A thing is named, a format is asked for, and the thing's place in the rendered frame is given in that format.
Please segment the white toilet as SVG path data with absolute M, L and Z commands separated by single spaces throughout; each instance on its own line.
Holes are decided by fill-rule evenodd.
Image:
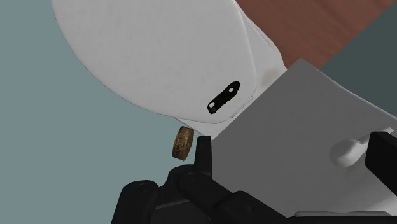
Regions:
M 235 0 L 51 0 L 75 56 L 126 101 L 212 138 L 212 176 L 285 216 L 385 211 L 397 196 L 364 165 L 397 117 L 304 60 L 285 67 Z M 237 95 L 207 105 L 229 84 Z

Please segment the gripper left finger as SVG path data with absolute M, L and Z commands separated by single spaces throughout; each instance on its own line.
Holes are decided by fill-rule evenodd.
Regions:
M 289 224 L 287 217 L 244 191 L 231 192 L 212 178 L 212 145 L 209 136 L 197 139 L 195 161 L 168 173 L 166 183 L 133 181 L 125 185 L 111 224 L 151 224 L 159 205 L 193 204 L 208 224 Z

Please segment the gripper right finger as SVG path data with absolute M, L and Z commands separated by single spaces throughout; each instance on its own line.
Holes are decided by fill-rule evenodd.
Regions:
M 397 196 L 397 138 L 384 132 L 370 133 L 365 166 Z

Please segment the small black flat object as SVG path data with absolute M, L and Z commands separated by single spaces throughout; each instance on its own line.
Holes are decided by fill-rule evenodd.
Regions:
M 220 92 L 208 105 L 207 110 L 210 114 L 215 114 L 223 105 L 232 100 L 240 89 L 240 82 L 234 81 Z

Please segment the brown round disc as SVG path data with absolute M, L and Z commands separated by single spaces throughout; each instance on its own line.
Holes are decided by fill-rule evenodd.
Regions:
M 172 156 L 182 161 L 186 160 L 192 147 L 193 137 L 193 129 L 181 126 L 174 140 L 174 144 L 172 147 Z

